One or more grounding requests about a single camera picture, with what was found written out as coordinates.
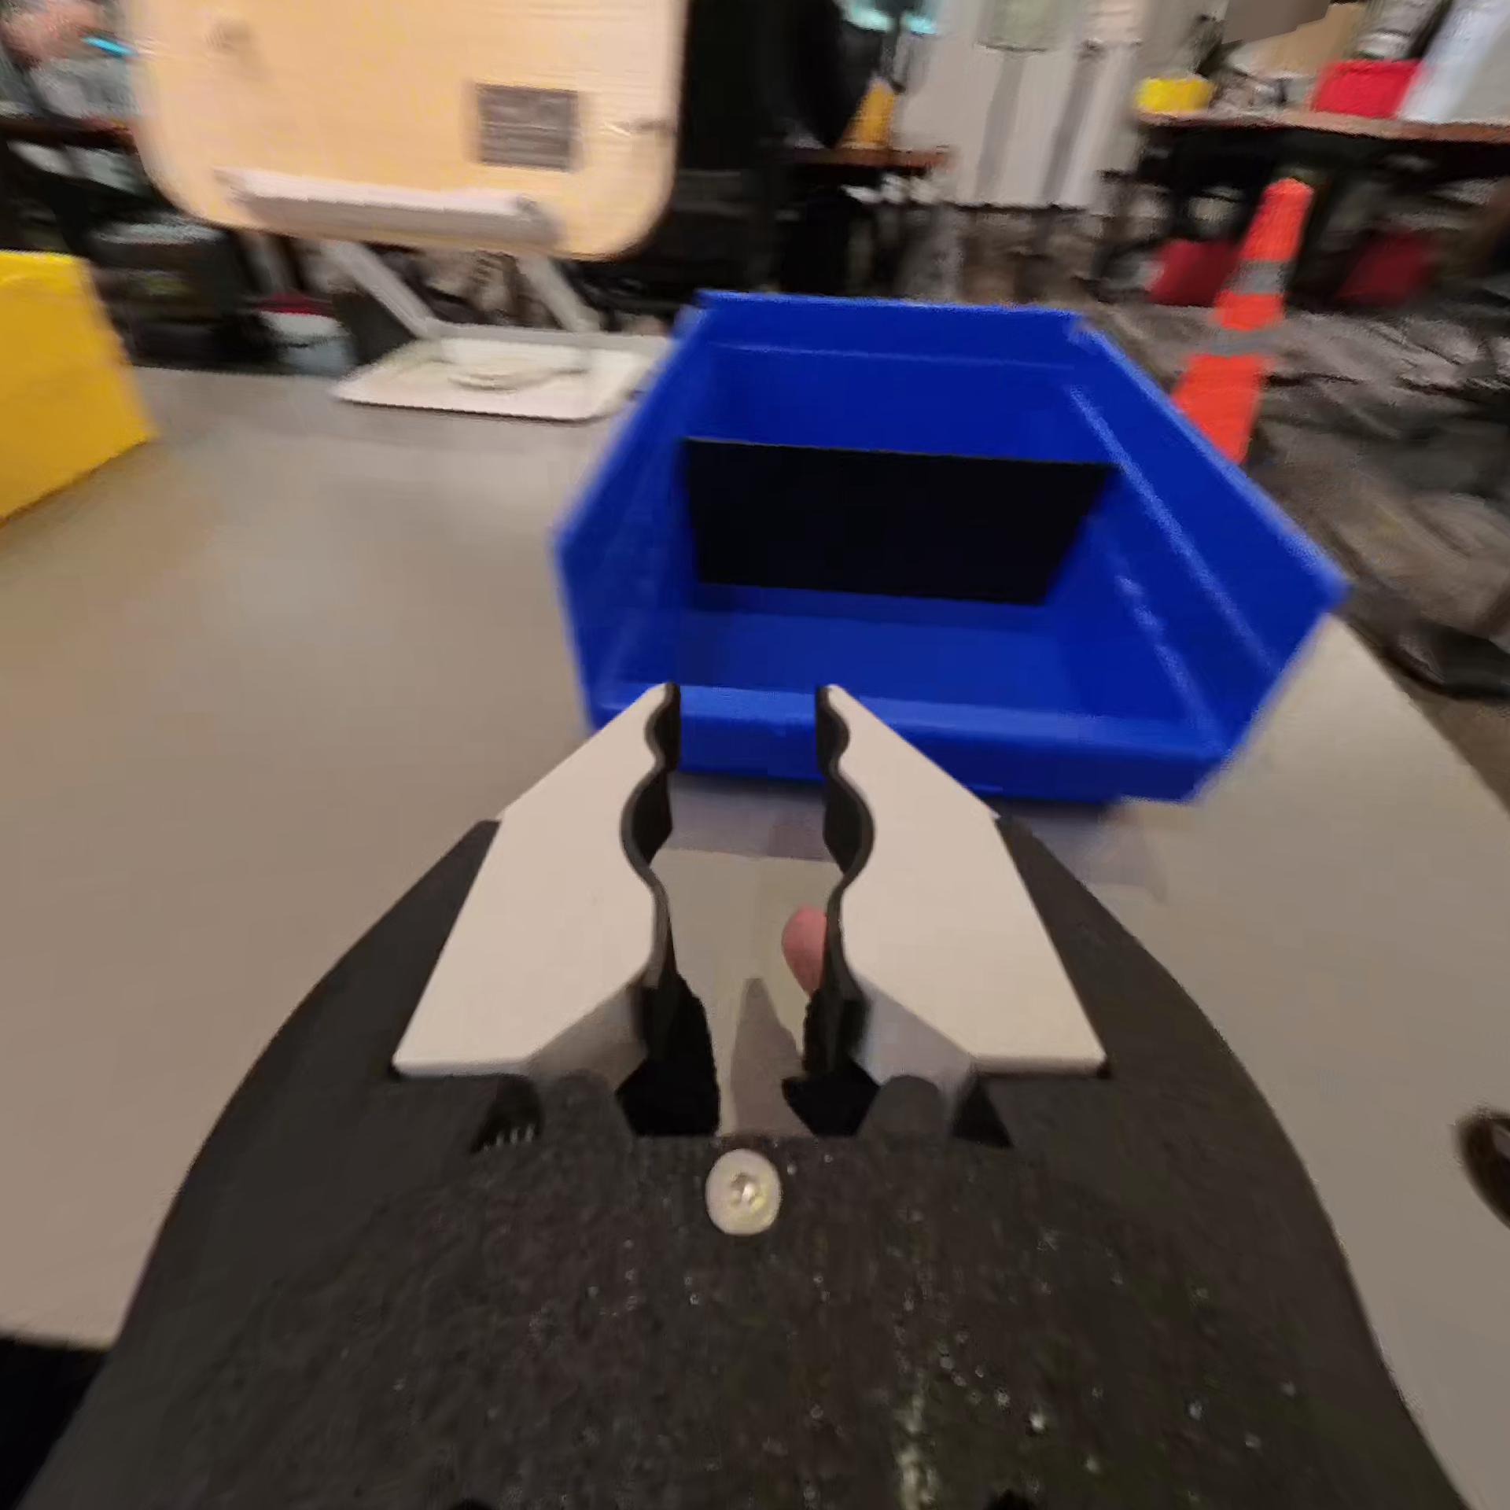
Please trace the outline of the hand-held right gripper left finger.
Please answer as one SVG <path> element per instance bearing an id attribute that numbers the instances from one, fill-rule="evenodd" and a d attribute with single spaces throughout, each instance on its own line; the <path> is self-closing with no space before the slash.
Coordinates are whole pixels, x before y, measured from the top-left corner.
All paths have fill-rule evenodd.
<path id="1" fill-rule="evenodd" d="M 652 859 L 681 692 L 652 684 L 507 805 L 394 1051 L 408 1080 L 600 1078 L 651 1136 L 708 1136 L 721 1089 Z"/>

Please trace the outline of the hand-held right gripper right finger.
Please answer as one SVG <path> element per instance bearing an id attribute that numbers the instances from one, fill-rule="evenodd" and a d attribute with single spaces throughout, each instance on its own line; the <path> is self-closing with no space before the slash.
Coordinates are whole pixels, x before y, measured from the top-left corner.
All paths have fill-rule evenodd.
<path id="1" fill-rule="evenodd" d="M 839 684 L 814 719 L 838 880 L 782 1085 L 802 1125 L 854 1136 L 893 1082 L 956 1121 L 987 1082 L 1100 1076 L 1107 1049 L 992 807 Z"/>

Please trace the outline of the blue storage bin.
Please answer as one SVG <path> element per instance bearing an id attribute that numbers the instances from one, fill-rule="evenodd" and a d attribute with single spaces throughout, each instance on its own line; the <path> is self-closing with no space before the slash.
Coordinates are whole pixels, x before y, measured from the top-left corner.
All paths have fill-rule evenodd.
<path id="1" fill-rule="evenodd" d="M 1023 460 L 1120 476 L 1037 607 L 719 587 L 694 569 L 688 438 Z M 1188 800 L 1345 578 L 1080 312 L 705 293 L 559 521 L 590 724 L 683 693 L 681 764 L 816 780 L 836 684 L 980 794 Z"/>

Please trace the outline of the yellow storage bin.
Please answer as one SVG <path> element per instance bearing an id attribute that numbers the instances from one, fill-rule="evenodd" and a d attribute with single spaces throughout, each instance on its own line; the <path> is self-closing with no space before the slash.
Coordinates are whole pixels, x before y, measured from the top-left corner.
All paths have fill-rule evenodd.
<path id="1" fill-rule="evenodd" d="M 88 264 L 4 251 L 2 517 L 156 436 Z"/>

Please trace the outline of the black bin divider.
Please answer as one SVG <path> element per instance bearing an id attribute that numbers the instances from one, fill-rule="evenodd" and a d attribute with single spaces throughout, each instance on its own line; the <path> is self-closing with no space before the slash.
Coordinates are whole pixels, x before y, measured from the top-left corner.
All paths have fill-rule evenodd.
<path id="1" fill-rule="evenodd" d="M 1109 462 L 688 438 L 694 569 L 719 587 L 1037 607 Z"/>

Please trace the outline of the orange traffic cone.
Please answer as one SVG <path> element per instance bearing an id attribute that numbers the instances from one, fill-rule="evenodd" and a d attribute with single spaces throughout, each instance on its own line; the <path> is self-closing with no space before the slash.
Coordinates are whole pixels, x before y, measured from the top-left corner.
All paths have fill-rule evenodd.
<path id="1" fill-rule="evenodd" d="M 1229 462 L 1244 465 L 1274 366 L 1274 343 L 1314 188 L 1285 176 L 1264 192 L 1204 338 L 1172 388 L 1181 415 Z"/>

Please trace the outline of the red box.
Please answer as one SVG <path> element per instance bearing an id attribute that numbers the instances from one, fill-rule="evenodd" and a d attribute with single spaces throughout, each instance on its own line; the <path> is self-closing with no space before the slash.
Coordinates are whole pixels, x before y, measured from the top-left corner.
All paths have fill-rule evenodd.
<path id="1" fill-rule="evenodd" d="M 1240 244 L 1235 239 L 1168 239 L 1150 264 L 1149 303 L 1168 309 L 1210 309 L 1226 287 Z"/>

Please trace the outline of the red bag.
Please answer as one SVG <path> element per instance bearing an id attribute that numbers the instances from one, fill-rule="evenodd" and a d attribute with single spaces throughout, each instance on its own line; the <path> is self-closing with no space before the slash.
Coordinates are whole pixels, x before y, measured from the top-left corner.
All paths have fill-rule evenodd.
<path id="1" fill-rule="evenodd" d="M 1397 309 L 1429 289 L 1440 262 L 1434 231 L 1389 226 L 1372 231 L 1334 294 L 1350 309 Z"/>

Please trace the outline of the black office chair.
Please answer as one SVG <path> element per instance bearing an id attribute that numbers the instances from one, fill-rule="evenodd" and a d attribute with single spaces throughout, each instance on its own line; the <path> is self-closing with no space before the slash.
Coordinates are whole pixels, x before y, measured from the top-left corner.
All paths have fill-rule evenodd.
<path id="1" fill-rule="evenodd" d="M 848 258 L 839 187 L 789 151 L 841 143 L 863 98 L 843 5 L 690 1 L 676 185 L 715 233 L 728 289 L 838 296 Z"/>

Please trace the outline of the wooden stand with white base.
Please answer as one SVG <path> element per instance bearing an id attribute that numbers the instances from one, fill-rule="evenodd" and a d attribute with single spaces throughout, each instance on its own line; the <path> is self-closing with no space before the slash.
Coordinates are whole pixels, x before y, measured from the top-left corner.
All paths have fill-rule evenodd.
<path id="1" fill-rule="evenodd" d="M 352 406 L 582 424 L 667 339 L 604 332 L 563 275 L 667 208 L 679 1 L 137 1 L 135 142 L 156 187 L 226 230 L 316 242 L 408 334 Z M 554 329 L 433 314 L 379 248 L 501 253 Z"/>

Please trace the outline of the dark work table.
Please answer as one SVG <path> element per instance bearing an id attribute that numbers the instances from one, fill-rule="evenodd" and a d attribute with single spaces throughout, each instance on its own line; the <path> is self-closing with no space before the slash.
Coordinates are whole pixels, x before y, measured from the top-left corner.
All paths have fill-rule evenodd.
<path id="1" fill-rule="evenodd" d="M 1114 199 L 1131 208 L 1141 187 L 1159 190 L 1165 233 L 1190 228 L 1195 197 L 1237 176 L 1242 201 L 1269 181 L 1312 185 L 1294 285 L 1318 305 L 1341 291 L 1364 237 L 1389 213 L 1463 183 L 1505 183 L 1505 124 L 1425 124 L 1305 107 L 1149 111 L 1136 115 L 1138 152 Z"/>

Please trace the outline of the red bin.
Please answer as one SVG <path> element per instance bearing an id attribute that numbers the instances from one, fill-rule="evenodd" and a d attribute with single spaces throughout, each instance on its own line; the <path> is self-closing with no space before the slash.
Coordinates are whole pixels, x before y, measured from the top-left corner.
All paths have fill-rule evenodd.
<path id="1" fill-rule="evenodd" d="M 1413 86 L 1420 59 L 1341 59 L 1316 75 L 1307 109 L 1318 115 L 1395 120 Z"/>

